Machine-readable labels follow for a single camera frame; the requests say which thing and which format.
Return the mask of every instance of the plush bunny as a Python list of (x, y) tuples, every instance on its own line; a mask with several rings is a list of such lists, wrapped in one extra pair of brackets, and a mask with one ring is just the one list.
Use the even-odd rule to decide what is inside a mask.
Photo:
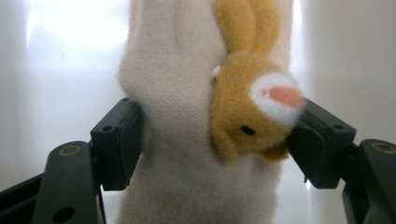
[(296, 81), (269, 58), (279, 34), (272, 0), (216, 0), (229, 55), (214, 71), (212, 134), (222, 159), (253, 152), (268, 161), (288, 155), (286, 136), (300, 114)]
[[(120, 84), (142, 105), (145, 136), (118, 222), (271, 223), (280, 164), (252, 153), (224, 162), (213, 147), (212, 71), (223, 64), (220, 81), (229, 58), (215, 3), (133, 0), (131, 6)], [(278, 7), (286, 25), (271, 58), (286, 68), (291, 2)]]

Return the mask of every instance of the white background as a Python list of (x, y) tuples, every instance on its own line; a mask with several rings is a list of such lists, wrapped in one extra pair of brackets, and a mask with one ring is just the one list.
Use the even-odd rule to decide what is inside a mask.
[[(43, 172), (48, 154), (123, 97), (117, 69), (127, 0), (0, 0), (0, 190)], [(290, 69), (305, 95), (358, 130), (396, 142), (396, 2), (296, 0)], [(346, 223), (341, 191), (284, 163), (276, 224)], [(118, 193), (106, 192), (108, 222)]]

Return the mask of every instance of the bunny eye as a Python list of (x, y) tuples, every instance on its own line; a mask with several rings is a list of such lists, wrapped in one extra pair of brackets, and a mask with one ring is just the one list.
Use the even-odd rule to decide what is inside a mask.
[(242, 125), (239, 128), (243, 133), (249, 135), (249, 136), (253, 136), (254, 134), (256, 134), (256, 131), (254, 131), (253, 129), (249, 128), (247, 125)]

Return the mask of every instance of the bunny nose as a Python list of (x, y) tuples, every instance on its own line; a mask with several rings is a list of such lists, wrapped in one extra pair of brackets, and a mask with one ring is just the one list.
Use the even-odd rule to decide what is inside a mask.
[(303, 97), (300, 92), (292, 87), (273, 87), (270, 90), (264, 90), (263, 95), (268, 95), (272, 100), (298, 108), (303, 103)]

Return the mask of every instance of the bunny ear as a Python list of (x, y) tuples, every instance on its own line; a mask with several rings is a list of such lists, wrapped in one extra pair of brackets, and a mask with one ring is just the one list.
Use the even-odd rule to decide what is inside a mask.
[(256, 39), (253, 52), (269, 55), (279, 37), (280, 16), (273, 4), (256, 5)]
[(219, 26), (229, 53), (252, 50), (256, 38), (256, 18), (247, 0), (215, 0)]

